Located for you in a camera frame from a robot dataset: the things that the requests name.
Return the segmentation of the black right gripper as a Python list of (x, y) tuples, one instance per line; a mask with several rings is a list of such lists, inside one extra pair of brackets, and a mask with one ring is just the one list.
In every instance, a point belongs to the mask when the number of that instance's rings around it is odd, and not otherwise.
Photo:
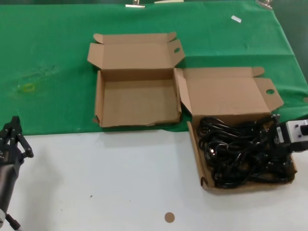
[(273, 147), (290, 146), (290, 135), (287, 125), (289, 121), (280, 122), (280, 115), (272, 115), (273, 125), (270, 127), (270, 145)]

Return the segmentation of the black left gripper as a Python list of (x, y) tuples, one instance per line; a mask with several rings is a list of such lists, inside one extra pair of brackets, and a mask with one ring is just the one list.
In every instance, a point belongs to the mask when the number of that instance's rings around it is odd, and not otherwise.
[[(0, 136), (0, 167), (20, 166), (24, 163), (23, 158), (34, 157), (31, 146), (21, 133), (19, 116), (13, 116), (11, 121), (3, 126)], [(24, 149), (23, 153), (18, 148), (18, 142)]]

